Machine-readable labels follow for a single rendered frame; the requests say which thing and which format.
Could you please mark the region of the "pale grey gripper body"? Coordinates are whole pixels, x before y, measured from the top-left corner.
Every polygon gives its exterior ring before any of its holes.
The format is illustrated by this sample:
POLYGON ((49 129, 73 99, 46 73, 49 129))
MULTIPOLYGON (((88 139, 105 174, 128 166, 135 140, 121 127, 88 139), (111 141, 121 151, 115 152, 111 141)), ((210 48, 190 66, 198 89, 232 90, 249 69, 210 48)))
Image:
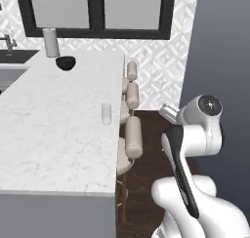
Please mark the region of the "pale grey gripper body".
POLYGON ((180 109, 172 103, 163 103, 158 113, 170 123, 175 123, 180 109))

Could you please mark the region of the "clear glass cup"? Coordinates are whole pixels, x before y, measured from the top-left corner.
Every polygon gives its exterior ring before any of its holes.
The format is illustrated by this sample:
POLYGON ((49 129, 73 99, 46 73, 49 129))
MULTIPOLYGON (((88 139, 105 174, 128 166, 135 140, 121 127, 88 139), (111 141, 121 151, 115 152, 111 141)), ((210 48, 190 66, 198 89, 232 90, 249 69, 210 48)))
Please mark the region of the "clear glass cup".
POLYGON ((103 103, 102 104, 102 121, 105 125, 111 123, 111 104, 103 103))

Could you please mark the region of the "grey dining counter base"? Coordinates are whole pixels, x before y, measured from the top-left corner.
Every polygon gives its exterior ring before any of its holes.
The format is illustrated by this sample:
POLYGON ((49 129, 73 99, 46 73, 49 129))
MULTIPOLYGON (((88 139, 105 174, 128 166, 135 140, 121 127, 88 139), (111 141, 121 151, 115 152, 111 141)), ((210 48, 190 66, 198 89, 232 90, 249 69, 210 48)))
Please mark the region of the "grey dining counter base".
POLYGON ((0 238, 116 238, 113 197, 0 195, 0 238))

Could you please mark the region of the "beige bar stool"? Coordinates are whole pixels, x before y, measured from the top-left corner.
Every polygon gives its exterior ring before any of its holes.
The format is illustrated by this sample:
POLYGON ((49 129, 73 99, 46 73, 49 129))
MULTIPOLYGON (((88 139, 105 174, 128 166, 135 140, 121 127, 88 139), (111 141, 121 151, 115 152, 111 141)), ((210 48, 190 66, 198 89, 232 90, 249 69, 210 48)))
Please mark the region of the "beige bar stool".
POLYGON ((126 186, 126 174, 144 153, 143 135, 141 120, 137 116, 131 116, 125 124, 125 137, 118 142, 116 183, 121 186, 120 202, 117 204, 121 208, 121 220, 126 220, 126 201, 128 189, 126 186))
POLYGON ((133 82, 138 77, 138 68, 137 64, 134 61, 130 61, 127 64, 127 76, 122 78, 122 94, 125 94, 127 91, 128 84, 133 82))
POLYGON ((128 84, 125 100, 121 101, 120 124, 125 124, 127 119, 134 114, 140 105, 139 86, 135 82, 128 84))

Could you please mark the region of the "black bowl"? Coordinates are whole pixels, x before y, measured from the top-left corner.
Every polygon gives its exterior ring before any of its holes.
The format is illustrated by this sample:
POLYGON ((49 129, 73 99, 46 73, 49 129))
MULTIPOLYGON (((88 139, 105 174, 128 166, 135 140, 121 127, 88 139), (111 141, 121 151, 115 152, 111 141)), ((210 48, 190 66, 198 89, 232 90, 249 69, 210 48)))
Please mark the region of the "black bowl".
POLYGON ((71 70, 76 64, 75 57, 72 56, 63 56, 56 58, 56 65, 63 71, 71 70))

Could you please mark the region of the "black framed window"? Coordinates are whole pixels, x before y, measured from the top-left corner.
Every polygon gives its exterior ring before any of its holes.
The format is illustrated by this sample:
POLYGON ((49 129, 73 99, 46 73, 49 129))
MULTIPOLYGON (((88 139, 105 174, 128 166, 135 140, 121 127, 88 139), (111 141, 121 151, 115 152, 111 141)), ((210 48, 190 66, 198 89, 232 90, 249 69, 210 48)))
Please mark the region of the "black framed window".
MULTIPOLYGON (((32 0, 18 0, 26 37, 42 37, 42 27, 36 23, 32 0)), ((89 26, 87 28, 59 27, 60 38, 94 39, 152 39, 169 40, 175 0, 160 0, 156 29, 111 29, 105 27, 104 0, 87 0, 89 26)))

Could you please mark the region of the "white paper towel roll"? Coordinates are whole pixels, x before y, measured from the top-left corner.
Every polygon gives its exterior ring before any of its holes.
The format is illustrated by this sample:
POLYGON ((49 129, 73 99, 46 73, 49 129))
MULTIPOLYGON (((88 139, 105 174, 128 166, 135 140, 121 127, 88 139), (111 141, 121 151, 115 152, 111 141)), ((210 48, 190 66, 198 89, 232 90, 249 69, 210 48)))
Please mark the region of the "white paper towel roll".
POLYGON ((57 58, 60 55, 57 30, 55 28, 44 28, 43 38, 47 57, 57 58))

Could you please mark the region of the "dark sink basin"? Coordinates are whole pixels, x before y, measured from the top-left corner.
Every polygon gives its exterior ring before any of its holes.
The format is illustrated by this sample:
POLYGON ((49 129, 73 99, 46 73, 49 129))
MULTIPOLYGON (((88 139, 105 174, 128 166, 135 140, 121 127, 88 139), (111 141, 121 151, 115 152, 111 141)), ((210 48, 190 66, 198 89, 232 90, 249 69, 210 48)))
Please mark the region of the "dark sink basin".
POLYGON ((26 63, 38 50, 0 50, 0 63, 26 63))

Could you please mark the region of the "grey metal tap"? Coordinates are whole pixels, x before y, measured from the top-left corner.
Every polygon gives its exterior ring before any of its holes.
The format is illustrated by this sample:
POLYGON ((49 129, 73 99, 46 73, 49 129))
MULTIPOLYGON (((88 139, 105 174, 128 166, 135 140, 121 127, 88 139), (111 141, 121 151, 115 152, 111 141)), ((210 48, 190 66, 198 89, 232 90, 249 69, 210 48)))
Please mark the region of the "grey metal tap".
POLYGON ((5 34, 3 37, 0 37, 0 40, 4 40, 6 42, 7 50, 9 52, 12 52, 13 48, 17 46, 16 40, 11 39, 8 34, 5 34))

